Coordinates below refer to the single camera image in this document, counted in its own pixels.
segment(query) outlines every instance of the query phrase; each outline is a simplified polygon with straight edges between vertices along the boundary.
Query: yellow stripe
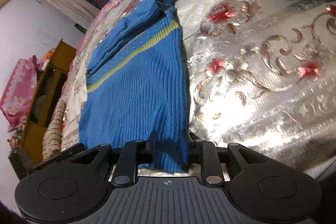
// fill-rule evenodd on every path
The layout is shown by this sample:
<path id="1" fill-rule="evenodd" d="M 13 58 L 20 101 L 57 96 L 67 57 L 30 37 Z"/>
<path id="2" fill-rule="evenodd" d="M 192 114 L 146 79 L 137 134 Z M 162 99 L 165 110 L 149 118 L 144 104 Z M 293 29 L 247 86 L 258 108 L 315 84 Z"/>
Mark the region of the yellow stripe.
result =
<path id="1" fill-rule="evenodd" d="M 109 78 L 112 74 L 114 74 L 117 70 L 121 69 L 124 65 L 128 63 L 134 56 L 137 54 L 153 47 L 163 38 L 165 38 L 169 33 L 178 28 L 179 25 L 175 20 L 172 20 L 168 27 L 164 28 L 162 31 L 155 34 L 150 40 L 148 40 L 145 44 L 141 47 L 137 48 L 134 52 L 131 52 L 128 56 L 126 56 L 120 63 L 118 63 L 113 69 L 111 69 L 108 73 L 106 73 L 102 78 L 100 78 L 96 83 L 93 85 L 87 86 L 87 92 L 92 92 L 96 90 L 107 78 Z"/>

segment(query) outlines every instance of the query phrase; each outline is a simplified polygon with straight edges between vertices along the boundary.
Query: wooden cabinet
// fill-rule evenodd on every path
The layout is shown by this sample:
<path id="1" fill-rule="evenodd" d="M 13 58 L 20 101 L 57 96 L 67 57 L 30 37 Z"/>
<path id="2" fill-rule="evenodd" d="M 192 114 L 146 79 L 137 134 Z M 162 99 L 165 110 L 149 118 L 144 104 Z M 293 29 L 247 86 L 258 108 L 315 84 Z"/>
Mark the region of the wooden cabinet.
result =
<path id="1" fill-rule="evenodd" d="M 76 49 L 60 41 L 46 69 L 40 76 L 27 116 L 22 146 L 34 164 L 42 162 L 42 140 L 67 79 Z"/>

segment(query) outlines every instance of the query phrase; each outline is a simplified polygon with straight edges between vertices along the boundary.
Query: circular pad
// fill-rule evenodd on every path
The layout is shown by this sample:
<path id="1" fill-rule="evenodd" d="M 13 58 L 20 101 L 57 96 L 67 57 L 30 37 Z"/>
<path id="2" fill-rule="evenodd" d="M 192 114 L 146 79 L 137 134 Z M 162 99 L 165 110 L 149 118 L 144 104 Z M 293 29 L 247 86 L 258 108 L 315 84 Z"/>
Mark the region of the circular pad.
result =
<path id="1" fill-rule="evenodd" d="M 244 164 L 229 195 L 240 210 L 263 222 L 298 222 L 320 203 L 321 189 L 310 176 L 278 162 Z"/>
<path id="2" fill-rule="evenodd" d="M 67 223 L 95 211 L 107 184 L 90 165 L 59 162 L 23 178 L 15 200 L 22 215 L 37 223 Z"/>
<path id="3" fill-rule="evenodd" d="M 63 177 L 47 179 L 39 187 L 41 195 L 51 199 L 67 198 L 77 189 L 78 184 L 75 180 Z"/>
<path id="4" fill-rule="evenodd" d="M 269 198 L 290 198 L 295 195 L 297 186 L 295 182 L 283 177 L 269 177 L 258 184 L 259 191 Z"/>

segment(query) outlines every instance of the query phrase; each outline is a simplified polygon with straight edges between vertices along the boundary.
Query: gray textured pad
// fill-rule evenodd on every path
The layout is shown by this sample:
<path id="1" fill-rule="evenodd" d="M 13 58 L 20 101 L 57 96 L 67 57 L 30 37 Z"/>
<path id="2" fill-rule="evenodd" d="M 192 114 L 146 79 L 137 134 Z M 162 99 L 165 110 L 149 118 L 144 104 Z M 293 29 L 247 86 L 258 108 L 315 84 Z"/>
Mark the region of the gray textured pad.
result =
<path id="1" fill-rule="evenodd" d="M 136 185 L 116 189 L 92 215 L 74 224 L 261 224 L 240 213 L 220 189 L 197 178 L 139 177 Z M 312 224 L 305 220 L 300 224 Z"/>

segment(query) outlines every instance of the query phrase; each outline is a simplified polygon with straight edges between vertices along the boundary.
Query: striped fabric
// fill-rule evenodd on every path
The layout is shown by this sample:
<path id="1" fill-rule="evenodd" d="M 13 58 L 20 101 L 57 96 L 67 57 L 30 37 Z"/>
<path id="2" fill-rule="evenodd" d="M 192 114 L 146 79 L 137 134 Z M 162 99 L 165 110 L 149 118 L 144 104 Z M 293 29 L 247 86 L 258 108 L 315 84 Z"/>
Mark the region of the striped fabric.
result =
<path id="1" fill-rule="evenodd" d="M 174 0 L 142 0 L 93 51 L 79 140 L 122 147 L 158 132 L 154 167 L 181 170 L 179 132 L 186 129 L 182 31 Z"/>
<path id="2" fill-rule="evenodd" d="M 50 159 L 60 152 L 64 110 L 65 102 L 59 99 L 48 129 L 43 136 L 43 161 Z"/>
<path id="3" fill-rule="evenodd" d="M 90 93 L 96 90 L 106 79 L 108 79 L 117 70 L 121 69 L 124 65 L 126 65 L 133 57 L 156 45 L 162 39 L 167 37 L 172 30 L 176 28 L 179 28 L 179 25 L 175 20 L 172 20 L 167 27 L 165 27 L 160 32 L 156 33 L 153 37 L 149 38 L 146 43 L 144 43 L 143 45 L 141 45 L 140 47 L 136 48 L 134 51 L 129 53 L 125 58 L 123 58 L 119 63 L 117 63 L 117 65 L 114 66 L 108 73 L 103 75 L 98 81 L 96 81 L 92 85 L 87 86 L 87 92 Z"/>

